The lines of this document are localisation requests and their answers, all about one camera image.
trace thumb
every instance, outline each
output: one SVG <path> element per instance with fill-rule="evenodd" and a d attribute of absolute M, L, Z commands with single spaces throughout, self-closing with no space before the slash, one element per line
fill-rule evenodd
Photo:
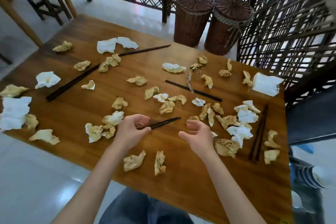
<path fill-rule="evenodd" d="M 141 137 L 147 135 L 152 129 L 150 127 L 145 127 L 141 130 L 138 130 L 139 131 L 139 134 Z"/>
<path fill-rule="evenodd" d="M 190 143 L 190 141 L 192 140 L 192 135 L 189 135 L 188 133 L 186 133 L 186 132 L 184 132 L 184 131 L 180 131 L 179 133 L 178 133 L 178 135 L 182 138 L 182 139 L 184 139 L 184 140 L 186 140 L 188 143 Z"/>

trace woven lid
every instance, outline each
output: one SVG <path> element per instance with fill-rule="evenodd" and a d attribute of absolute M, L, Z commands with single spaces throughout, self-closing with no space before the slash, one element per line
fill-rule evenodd
<path fill-rule="evenodd" d="M 242 0 L 215 0 L 214 4 L 222 16 L 236 21 L 245 21 L 253 13 L 253 8 Z"/>
<path fill-rule="evenodd" d="M 213 9 L 213 0 L 176 0 L 188 12 L 206 12 Z"/>

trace person's left hand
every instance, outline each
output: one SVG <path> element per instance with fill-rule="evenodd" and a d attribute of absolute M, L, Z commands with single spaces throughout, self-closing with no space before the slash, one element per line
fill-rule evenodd
<path fill-rule="evenodd" d="M 139 140 L 151 131 L 150 127 L 145 127 L 138 130 L 148 124 L 150 118 L 142 114 L 134 114 L 126 116 L 120 121 L 118 125 L 118 131 L 115 135 L 114 142 L 126 147 L 126 150 L 137 145 Z"/>

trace person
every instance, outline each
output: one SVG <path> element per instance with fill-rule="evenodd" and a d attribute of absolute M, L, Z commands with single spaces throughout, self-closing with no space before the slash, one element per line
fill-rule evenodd
<path fill-rule="evenodd" d="M 149 120 L 147 116 L 135 114 L 126 116 L 120 122 L 113 143 L 83 185 L 52 221 L 53 224 L 94 222 L 113 171 L 128 150 L 151 131 L 150 127 L 137 129 L 148 124 Z M 204 162 L 230 224 L 265 224 L 217 155 L 210 128 L 197 120 L 188 120 L 187 128 L 191 131 L 180 131 L 179 136 L 187 140 L 191 149 Z M 192 221 L 182 210 L 126 188 L 106 209 L 99 223 L 161 224 Z"/>

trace forearm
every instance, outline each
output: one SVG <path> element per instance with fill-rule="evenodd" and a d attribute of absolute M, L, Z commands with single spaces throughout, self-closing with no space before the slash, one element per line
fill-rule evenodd
<path fill-rule="evenodd" d="M 126 152 L 124 146 L 112 143 L 83 185 L 53 220 L 53 224 L 93 223 L 113 171 Z"/>
<path fill-rule="evenodd" d="M 231 224 L 266 223 L 215 151 L 203 158 L 203 162 Z"/>

